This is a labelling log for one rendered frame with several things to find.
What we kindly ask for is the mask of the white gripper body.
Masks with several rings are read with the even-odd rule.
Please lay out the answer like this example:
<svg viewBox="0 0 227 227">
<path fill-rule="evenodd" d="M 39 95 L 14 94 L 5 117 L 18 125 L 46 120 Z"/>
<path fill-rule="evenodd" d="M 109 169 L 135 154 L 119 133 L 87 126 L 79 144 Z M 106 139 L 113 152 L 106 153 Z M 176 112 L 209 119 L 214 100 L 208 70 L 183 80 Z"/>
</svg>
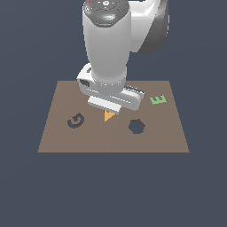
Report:
<svg viewBox="0 0 227 227">
<path fill-rule="evenodd" d="M 145 92 L 138 87 L 125 84 L 122 92 L 117 95 L 104 96 L 95 90 L 89 90 L 90 97 L 88 104 L 107 112 L 119 114 L 120 110 L 125 107 L 129 110 L 136 111 L 141 100 L 145 97 Z"/>
</svg>

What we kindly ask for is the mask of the brown board with slots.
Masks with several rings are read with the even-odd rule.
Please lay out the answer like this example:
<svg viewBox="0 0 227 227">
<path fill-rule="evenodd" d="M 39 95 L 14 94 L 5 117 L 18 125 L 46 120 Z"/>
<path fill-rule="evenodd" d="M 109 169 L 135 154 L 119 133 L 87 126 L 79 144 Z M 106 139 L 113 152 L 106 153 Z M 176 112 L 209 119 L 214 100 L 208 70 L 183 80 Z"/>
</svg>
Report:
<svg viewBox="0 0 227 227">
<path fill-rule="evenodd" d="M 108 121 L 88 105 L 76 81 L 59 81 L 44 127 L 39 153 L 188 153 L 183 127 L 168 81 L 131 81 L 145 91 L 138 110 L 121 109 Z M 166 103 L 153 105 L 163 95 Z"/>
</svg>

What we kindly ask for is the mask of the green letter E block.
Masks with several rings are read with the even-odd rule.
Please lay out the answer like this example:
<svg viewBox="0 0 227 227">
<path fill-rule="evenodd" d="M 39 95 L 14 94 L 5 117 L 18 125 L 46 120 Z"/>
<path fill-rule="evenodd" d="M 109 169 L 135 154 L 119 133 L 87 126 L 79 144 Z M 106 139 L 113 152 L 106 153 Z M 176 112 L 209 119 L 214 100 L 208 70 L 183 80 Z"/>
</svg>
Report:
<svg viewBox="0 0 227 227">
<path fill-rule="evenodd" d="M 158 104 L 167 102 L 167 100 L 165 99 L 165 97 L 163 95 L 161 95 L 160 97 L 151 98 L 151 101 L 152 101 L 153 105 L 158 105 Z"/>
</svg>

